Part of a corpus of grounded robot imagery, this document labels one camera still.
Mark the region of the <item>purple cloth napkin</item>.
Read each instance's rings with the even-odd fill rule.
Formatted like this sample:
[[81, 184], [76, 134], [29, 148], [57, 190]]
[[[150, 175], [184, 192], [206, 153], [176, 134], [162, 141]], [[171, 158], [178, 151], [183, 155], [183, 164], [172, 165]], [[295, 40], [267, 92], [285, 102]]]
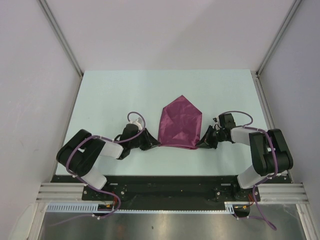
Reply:
[[158, 141], [163, 147], [195, 150], [200, 141], [202, 112], [181, 95], [162, 109]]

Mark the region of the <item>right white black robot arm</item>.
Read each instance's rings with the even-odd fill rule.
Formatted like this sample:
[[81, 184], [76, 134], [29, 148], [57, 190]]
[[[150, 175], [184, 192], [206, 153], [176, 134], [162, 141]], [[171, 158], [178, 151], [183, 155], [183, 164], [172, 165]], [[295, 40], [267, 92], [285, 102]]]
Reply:
[[280, 129], [252, 127], [252, 121], [237, 125], [233, 111], [224, 112], [213, 121], [196, 143], [197, 148], [216, 149], [219, 143], [230, 142], [249, 146], [251, 156], [251, 165], [244, 172], [224, 176], [221, 183], [214, 185], [216, 201], [244, 202], [259, 194], [256, 187], [260, 184], [289, 182], [293, 157]]

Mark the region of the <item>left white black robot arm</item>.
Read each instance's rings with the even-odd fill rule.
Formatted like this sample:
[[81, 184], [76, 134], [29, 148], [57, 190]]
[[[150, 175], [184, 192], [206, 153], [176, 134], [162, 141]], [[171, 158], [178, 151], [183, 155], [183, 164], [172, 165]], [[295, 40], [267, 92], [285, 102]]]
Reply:
[[123, 160], [132, 149], [146, 151], [160, 145], [139, 123], [128, 123], [114, 140], [93, 137], [90, 132], [81, 129], [58, 151], [56, 160], [92, 186], [93, 194], [98, 199], [105, 200], [110, 196], [111, 188], [106, 184], [107, 178], [94, 167], [98, 157]]

